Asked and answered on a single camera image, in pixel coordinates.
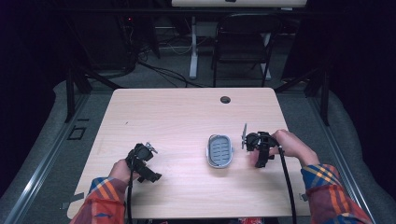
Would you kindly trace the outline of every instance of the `desk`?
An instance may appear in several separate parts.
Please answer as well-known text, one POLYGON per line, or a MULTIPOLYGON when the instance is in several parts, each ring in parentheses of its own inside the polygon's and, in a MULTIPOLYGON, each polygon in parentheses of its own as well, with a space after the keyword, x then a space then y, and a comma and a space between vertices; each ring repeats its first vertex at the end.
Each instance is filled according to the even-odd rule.
MULTIPOLYGON (((307 0, 236 0, 235 2, 226 2, 225 0, 172 0, 173 7, 305 7, 307 0)), ((265 63, 261 64, 262 71, 265 70, 265 63)), ((196 41, 196 20, 191 19, 191 64, 190 78, 197 78, 198 52, 196 41)), ((267 80, 271 80, 268 71, 267 80)))
MULTIPOLYGON (((162 174, 155 183, 135 182, 133 218, 212 218, 291 216, 290 199, 280 158, 262 169, 249 163, 241 149, 247 133, 287 129, 276 95, 267 88, 116 90, 93 143, 76 194, 88 193, 97 176, 107 176, 115 161, 136 143, 147 141, 159 152, 148 167, 162 174), (223 104, 222 96, 231 98, 223 104), (230 137, 233 160, 215 169, 205 149, 212 134, 230 137)), ((286 158, 298 216, 308 216, 300 199, 304 182, 297 159, 286 158)), ((83 204, 70 204, 72 218, 83 204)))

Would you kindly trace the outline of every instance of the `plaid shirt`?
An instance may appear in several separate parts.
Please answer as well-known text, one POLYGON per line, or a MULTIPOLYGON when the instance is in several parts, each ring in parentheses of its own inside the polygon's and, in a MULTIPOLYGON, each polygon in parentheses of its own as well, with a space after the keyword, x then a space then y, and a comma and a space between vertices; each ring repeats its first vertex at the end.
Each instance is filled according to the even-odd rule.
POLYGON ((335 167, 305 166, 301 173, 311 210, 311 223, 373 223, 346 194, 335 167))
MULTIPOLYGON (((301 173, 311 209, 312 224, 373 223, 345 193, 337 170, 326 164, 305 166, 301 173)), ((70 222, 124 223, 124 197, 127 184, 114 178, 96 178, 90 194, 70 222)), ((262 223, 260 218, 241 218, 241 224, 262 223)))
POLYGON ((115 178, 95 178, 90 194, 70 224, 124 223, 124 197, 127 184, 115 178))

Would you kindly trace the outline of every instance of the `finger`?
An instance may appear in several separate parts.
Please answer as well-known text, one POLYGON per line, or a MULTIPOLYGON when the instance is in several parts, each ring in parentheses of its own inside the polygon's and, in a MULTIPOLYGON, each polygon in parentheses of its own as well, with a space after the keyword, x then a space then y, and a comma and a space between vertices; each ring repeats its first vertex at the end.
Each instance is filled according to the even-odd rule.
POLYGON ((271 147, 271 148, 270 148, 269 155, 270 155, 270 156, 274 156, 274 155, 276 155, 276 154, 279 154, 279 149, 278 149, 277 147, 271 147))
POLYGON ((272 136, 273 138, 275 138, 276 141, 277 141, 276 136, 277 136, 277 133, 278 133, 278 132, 279 132, 279 130, 277 130, 276 132, 274 132, 274 133, 271 134, 271 136, 272 136))
POLYGON ((125 159, 121 159, 118 161, 119 163, 125 163, 126 164, 126 160, 125 159))
POLYGON ((257 160, 259 159, 259 154, 260 151, 257 149, 254 149, 252 152, 250 152, 250 164, 253 166, 256 164, 257 160))
POLYGON ((116 162, 114 162, 114 165, 113 165, 113 166, 116 166, 117 164, 121 164, 122 162, 125 162, 125 160, 122 159, 122 160, 116 161, 116 162))
POLYGON ((133 179, 133 180, 135 180, 135 179, 137 179, 137 178, 139 178, 139 177, 140 177, 140 174, 138 174, 137 172, 134 171, 134 172, 132 173, 132 179, 133 179))

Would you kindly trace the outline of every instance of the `soap dish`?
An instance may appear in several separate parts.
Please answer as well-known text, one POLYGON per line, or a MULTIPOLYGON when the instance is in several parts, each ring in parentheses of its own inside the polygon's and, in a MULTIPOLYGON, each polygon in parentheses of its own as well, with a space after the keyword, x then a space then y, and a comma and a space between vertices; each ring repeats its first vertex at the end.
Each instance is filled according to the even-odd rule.
POLYGON ((206 148, 209 165, 214 168, 227 167, 233 158, 233 148, 230 138, 226 135, 214 134, 210 136, 206 148))

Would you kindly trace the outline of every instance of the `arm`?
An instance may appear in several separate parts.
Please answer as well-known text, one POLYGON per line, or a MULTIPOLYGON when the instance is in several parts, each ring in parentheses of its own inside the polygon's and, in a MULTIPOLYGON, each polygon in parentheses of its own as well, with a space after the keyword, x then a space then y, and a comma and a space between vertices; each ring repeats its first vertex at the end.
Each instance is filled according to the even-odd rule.
POLYGON ((124 223, 124 198, 131 171, 125 160, 114 163, 108 178, 95 178, 90 194, 78 213, 74 223, 124 223))
MULTIPOLYGON (((320 164, 315 151, 293 133, 278 130, 273 137, 282 146, 285 156, 297 158, 303 167, 311 223, 372 223, 364 211, 345 193, 335 167, 320 164)), ((277 147, 270 149, 270 155, 277 153, 277 147)))

